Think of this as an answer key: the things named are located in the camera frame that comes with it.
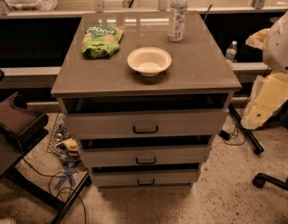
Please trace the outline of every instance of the drawer handle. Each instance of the drawer handle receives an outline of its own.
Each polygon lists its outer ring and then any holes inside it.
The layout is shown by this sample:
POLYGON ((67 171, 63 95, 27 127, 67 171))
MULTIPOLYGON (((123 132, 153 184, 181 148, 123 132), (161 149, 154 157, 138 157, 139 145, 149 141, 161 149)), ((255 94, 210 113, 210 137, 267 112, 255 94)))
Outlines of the drawer handle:
POLYGON ((156 125, 155 130, 152 130, 152 131, 141 131, 141 130, 137 129, 135 126, 133 126, 133 132, 136 134, 157 133, 158 132, 158 126, 156 125))
POLYGON ((155 164, 157 162, 156 157, 154 158, 153 161, 139 161, 137 158, 135 159, 137 164, 155 164))
POLYGON ((154 184, 155 184, 155 179, 154 178, 151 180, 150 183, 141 182, 140 180, 137 179, 137 185, 138 186, 152 186, 154 184))

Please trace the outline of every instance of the plastic bottle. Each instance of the plastic bottle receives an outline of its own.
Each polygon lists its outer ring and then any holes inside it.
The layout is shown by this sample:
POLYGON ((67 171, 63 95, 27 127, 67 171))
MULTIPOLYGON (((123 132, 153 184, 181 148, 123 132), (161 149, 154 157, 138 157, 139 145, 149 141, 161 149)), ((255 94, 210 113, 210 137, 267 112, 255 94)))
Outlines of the plastic bottle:
POLYGON ((237 41, 232 41, 230 46, 226 49, 226 60, 229 64, 232 64, 237 54, 237 41))
POLYGON ((181 41, 185 34, 188 0, 171 0, 168 36, 171 41, 181 41))

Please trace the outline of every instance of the cabinet top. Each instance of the cabinet top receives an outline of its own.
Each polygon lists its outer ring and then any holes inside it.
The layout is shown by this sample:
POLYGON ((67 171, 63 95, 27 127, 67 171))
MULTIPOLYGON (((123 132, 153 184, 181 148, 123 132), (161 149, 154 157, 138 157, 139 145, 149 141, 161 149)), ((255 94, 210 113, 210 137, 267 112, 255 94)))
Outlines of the cabinet top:
POLYGON ((85 14, 51 94, 81 98, 239 90, 240 83, 199 13, 188 12, 185 38, 180 42, 168 39, 168 15, 166 11, 85 14), (92 60, 82 54, 82 40, 93 25, 124 30, 119 51, 110 58, 92 60), (127 57, 142 47, 166 50, 172 59, 170 68, 155 77, 131 70, 127 57))

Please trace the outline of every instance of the concrete floor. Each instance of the concrete floor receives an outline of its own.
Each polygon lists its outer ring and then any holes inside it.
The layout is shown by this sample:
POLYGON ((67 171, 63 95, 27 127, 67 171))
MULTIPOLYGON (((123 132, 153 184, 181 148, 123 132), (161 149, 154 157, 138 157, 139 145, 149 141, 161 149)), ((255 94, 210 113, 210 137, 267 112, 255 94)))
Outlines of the concrete floor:
MULTIPOLYGON (((36 146, 26 160, 45 175, 62 171, 62 164, 47 153, 51 131, 57 113, 49 113, 48 136, 36 146)), ((228 117, 224 130, 232 133, 235 122, 228 117)), ((86 187, 80 199, 87 211, 90 224, 288 224, 288 192, 266 183, 263 189, 253 186, 258 172, 281 180, 288 176, 288 131, 274 127, 255 131, 254 135, 264 148, 261 156, 254 154, 249 140, 240 146, 230 146, 216 136, 213 150, 202 165, 201 175, 192 189, 144 188, 109 189, 98 191, 93 185, 86 187)), ((240 144, 243 136, 230 142, 240 144)), ((50 178, 33 171, 24 161, 17 166, 28 179, 48 190, 50 178)), ((85 168, 79 165, 75 181, 85 168)), ((58 180, 51 183, 53 187, 58 180)), ((6 179, 0 181, 0 217, 14 217, 19 224, 50 223, 56 212, 19 189, 6 179)), ((85 223, 81 202, 77 199, 62 220, 62 224, 85 223)))

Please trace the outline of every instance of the white bowl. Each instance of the white bowl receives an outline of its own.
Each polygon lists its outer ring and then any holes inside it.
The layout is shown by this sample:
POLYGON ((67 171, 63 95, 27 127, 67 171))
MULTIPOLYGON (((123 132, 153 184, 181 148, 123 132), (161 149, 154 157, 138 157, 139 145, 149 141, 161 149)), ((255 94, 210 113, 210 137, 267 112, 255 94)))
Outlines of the white bowl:
POLYGON ((163 49, 140 48, 130 53, 127 62, 134 71, 145 77, 153 77, 170 67, 171 56, 163 49))

